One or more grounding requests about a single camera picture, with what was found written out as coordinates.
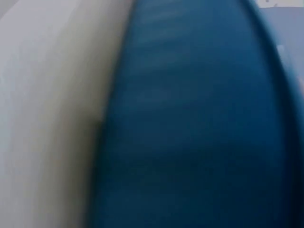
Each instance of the blue surface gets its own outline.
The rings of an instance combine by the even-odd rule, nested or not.
[[[296,130],[286,127],[267,44],[239,3],[137,1],[91,227],[289,227],[297,145],[286,135]]]

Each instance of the white fabric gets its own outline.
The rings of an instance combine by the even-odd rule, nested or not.
[[[0,227],[78,228],[133,0],[19,0],[0,19]]]

